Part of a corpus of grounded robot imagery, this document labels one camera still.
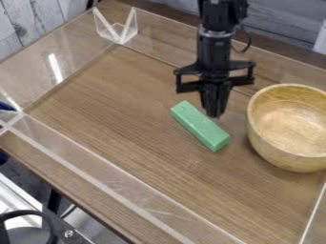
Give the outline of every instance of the gray floor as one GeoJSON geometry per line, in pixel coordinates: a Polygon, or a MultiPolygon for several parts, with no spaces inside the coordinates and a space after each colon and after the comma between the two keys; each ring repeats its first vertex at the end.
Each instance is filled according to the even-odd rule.
{"type": "MultiPolygon", "coordinates": [[[[40,203],[45,204],[51,192],[49,186],[24,169],[19,163],[9,159],[8,163],[0,166],[0,173],[29,194],[40,203]]],[[[68,206],[69,201],[63,200],[59,214],[68,206]]],[[[65,222],[84,235],[95,244],[126,244],[126,242],[95,221],[80,209],[76,209],[65,218],[65,222]]]]}

